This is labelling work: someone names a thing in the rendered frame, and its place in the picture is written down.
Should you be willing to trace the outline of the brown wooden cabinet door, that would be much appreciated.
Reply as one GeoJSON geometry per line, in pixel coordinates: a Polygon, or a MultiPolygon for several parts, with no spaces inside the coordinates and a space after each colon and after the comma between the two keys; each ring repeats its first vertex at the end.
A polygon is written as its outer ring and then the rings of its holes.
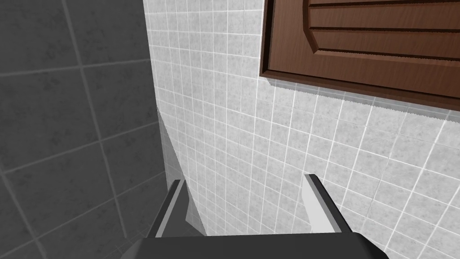
{"type": "Polygon", "coordinates": [[[265,0],[260,76],[460,111],[460,0],[265,0]]]}

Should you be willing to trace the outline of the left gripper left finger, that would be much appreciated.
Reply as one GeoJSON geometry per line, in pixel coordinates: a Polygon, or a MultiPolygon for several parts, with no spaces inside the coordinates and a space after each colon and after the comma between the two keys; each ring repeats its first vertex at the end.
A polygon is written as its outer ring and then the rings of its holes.
{"type": "Polygon", "coordinates": [[[174,180],[147,237],[203,237],[204,234],[186,221],[189,203],[186,181],[174,180]]]}

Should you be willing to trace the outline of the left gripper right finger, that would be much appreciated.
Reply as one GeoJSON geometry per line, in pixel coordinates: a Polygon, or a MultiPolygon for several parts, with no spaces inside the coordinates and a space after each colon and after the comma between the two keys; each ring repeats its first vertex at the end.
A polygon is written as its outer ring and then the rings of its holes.
{"type": "Polygon", "coordinates": [[[352,232],[338,207],[315,174],[305,174],[301,197],[312,233],[352,232]]]}

